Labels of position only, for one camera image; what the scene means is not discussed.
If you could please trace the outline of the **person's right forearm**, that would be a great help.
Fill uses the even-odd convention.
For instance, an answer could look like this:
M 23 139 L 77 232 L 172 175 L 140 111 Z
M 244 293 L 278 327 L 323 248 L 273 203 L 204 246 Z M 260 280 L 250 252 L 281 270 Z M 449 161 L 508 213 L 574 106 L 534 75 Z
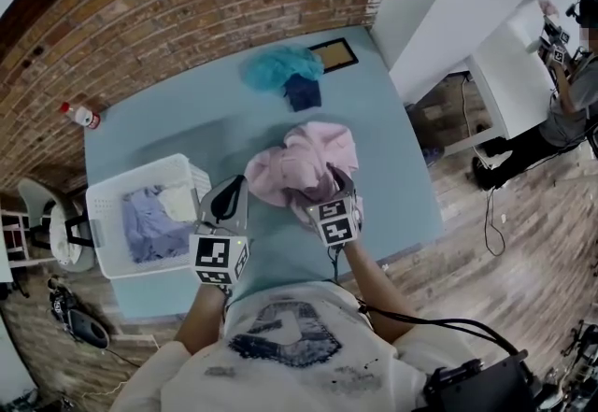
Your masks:
M 359 241 L 346 243 L 344 253 L 367 305 L 391 313 L 416 316 L 416 311 Z M 389 319 L 376 311 L 370 312 L 369 316 L 376 334 L 389 344 L 394 343 L 413 328 L 412 324 Z

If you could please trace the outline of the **pink garment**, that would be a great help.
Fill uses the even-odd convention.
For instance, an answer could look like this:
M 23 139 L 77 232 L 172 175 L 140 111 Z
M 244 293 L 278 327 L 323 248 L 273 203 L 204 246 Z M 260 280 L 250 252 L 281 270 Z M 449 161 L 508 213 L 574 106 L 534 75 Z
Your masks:
M 253 156 L 244 176 L 254 196 L 290 209 L 310 229 L 306 208 L 327 202 L 338 192 L 331 165 L 347 176 L 359 169 L 351 131 L 338 123 L 310 121 L 292 128 L 280 146 Z

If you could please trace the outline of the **black waist pack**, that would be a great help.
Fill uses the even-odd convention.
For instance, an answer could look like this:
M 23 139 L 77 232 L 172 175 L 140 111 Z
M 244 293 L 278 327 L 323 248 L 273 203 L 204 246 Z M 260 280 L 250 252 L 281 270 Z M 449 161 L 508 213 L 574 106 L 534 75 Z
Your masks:
M 523 350 L 486 367 L 479 359 L 439 368 L 423 388 L 425 406 L 412 412 L 537 412 L 542 390 Z

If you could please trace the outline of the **teal fluffy cloth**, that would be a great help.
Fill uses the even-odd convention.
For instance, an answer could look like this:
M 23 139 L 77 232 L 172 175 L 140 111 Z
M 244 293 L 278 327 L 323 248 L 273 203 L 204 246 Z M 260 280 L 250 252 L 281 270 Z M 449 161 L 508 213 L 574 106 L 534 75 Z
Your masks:
M 252 54 L 240 66 L 245 84 L 259 92 L 281 89 L 294 75 L 318 80 L 324 74 L 319 55 L 306 47 L 275 46 Z

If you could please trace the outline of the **dark blue cloth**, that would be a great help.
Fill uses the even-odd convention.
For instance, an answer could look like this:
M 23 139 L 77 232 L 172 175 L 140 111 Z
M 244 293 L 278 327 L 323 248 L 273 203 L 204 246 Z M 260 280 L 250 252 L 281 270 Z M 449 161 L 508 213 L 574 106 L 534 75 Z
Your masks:
M 284 84 L 284 90 L 293 112 L 321 107 L 320 85 L 316 80 L 294 74 Z

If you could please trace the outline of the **red-capped plastic water bottle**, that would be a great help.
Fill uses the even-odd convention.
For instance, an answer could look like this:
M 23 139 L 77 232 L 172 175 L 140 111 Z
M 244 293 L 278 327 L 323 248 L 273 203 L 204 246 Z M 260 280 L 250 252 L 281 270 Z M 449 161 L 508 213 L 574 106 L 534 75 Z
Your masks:
M 63 102 L 60 111 L 72 122 L 93 130 L 99 126 L 101 121 L 97 113 L 84 106 L 73 106 Z

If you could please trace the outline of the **grey shell chair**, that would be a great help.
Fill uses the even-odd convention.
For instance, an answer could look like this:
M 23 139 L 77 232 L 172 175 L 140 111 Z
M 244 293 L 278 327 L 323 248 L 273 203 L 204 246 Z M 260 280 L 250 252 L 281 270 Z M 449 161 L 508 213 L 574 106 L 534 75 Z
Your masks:
M 27 208 L 31 244 L 51 253 L 50 211 L 55 205 L 59 205 L 64 210 L 66 217 L 68 242 L 82 246 L 81 255 L 76 263 L 68 265 L 59 263 L 59 265 L 70 273 L 81 273 L 93 269 L 95 250 L 85 208 L 65 193 L 31 178 L 23 178 L 19 182 L 18 191 Z

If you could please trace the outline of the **black gadget with marker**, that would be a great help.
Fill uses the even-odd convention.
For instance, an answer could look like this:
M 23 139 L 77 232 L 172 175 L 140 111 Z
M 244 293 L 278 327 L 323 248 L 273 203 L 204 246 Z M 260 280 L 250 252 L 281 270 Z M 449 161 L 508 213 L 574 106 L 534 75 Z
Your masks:
M 50 291 L 50 312 L 62 324 L 64 330 L 70 333 L 69 310 L 77 306 L 77 299 L 56 276 L 48 279 L 47 286 Z

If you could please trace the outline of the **black picture frame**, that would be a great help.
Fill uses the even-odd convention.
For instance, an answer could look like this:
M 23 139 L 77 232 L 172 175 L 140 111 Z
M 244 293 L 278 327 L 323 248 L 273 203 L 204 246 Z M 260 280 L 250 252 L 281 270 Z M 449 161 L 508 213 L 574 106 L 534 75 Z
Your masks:
M 309 47 L 309 50 L 320 57 L 324 74 L 332 73 L 359 62 L 345 38 L 323 42 Z

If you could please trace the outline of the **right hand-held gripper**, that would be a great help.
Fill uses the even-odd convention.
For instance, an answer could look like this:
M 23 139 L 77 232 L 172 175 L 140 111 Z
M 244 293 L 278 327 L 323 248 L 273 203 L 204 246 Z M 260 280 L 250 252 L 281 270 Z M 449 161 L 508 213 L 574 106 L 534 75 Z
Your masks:
M 335 184 L 332 201 L 309 206 L 306 213 L 326 247 L 336 247 L 358 238 L 362 215 L 352 178 L 332 163 L 326 164 Z

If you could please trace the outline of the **black oval floor device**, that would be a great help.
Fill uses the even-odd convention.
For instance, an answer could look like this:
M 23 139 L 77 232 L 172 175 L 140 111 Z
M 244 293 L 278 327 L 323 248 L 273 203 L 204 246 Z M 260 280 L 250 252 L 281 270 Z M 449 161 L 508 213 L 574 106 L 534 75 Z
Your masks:
M 74 338 L 94 348 L 108 349 L 108 332 L 98 320 L 77 309 L 69 309 L 67 318 Z

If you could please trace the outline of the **purple clothes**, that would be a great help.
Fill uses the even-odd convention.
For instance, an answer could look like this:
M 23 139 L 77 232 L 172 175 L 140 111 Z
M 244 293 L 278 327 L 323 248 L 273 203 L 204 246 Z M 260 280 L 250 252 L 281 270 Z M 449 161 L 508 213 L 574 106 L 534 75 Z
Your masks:
M 181 183 L 155 185 L 121 199 L 123 231 L 135 263 L 186 254 L 196 221 L 191 191 Z

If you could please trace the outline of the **white side table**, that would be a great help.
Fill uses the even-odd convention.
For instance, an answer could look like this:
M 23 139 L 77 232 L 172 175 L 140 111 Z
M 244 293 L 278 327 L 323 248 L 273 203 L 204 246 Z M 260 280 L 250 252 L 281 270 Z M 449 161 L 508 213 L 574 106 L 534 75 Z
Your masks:
M 495 137 L 510 139 L 545 120 L 554 84 L 537 53 L 543 27 L 538 0 L 524 0 L 466 57 L 491 127 L 445 147 L 447 157 Z

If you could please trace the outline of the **white plastic laundry basket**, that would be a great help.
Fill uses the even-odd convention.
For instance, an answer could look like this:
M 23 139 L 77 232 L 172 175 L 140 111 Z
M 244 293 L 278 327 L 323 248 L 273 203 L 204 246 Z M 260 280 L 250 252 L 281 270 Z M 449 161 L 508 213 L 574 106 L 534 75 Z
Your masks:
M 174 258 L 135 263 L 130 255 L 122 224 L 121 199 L 125 194 L 149 186 L 179 183 L 191 191 L 196 215 L 195 231 L 200 202 L 212 186 L 209 175 L 190 163 L 183 154 L 177 153 L 138 166 L 94 184 L 86 191 L 94 248 L 102 273 L 107 279 L 144 276 L 190 266 L 189 250 Z

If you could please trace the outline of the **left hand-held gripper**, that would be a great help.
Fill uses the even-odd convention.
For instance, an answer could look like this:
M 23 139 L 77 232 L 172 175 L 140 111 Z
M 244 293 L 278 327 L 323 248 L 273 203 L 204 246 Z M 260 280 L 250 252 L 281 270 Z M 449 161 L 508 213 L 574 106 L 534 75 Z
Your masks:
M 201 200 L 190 235 L 191 267 L 202 284 L 235 285 L 249 260 L 249 186 L 245 177 L 225 179 Z

